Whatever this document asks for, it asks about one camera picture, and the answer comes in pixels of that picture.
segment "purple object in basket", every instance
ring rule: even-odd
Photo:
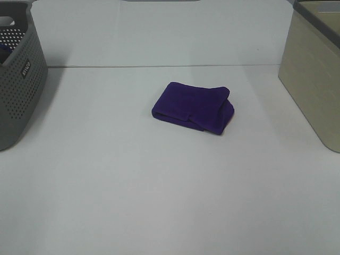
[[[152,109],[153,117],[200,131],[222,134],[234,115],[225,87],[206,89],[171,82]]]

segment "gray plastic basket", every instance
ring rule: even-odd
[[[14,145],[19,139],[47,77],[47,65],[31,7],[29,2],[0,1],[0,16],[14,20],[14,25],[0,26],[0,44],[13,50],[0,64],[0,150]]]

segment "purple towel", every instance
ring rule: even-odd
[[[225,87],[205,89],[171,82],[152,109],[153,117],[200,131],[222,134],[234,115]]]

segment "beige plastic bin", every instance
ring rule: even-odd
[[[307,120],[340,152],[340,1],[296,1],[279,71]]]

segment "white table surface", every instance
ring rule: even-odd
[[[50,66],[280,64],[286,0],[41,0],[32,15]]]
[[[0,254],[338,255],[340,157],[277,72],[50,69],[0,153]],[[222,136],[152,118],[171,81],[230,88]]]

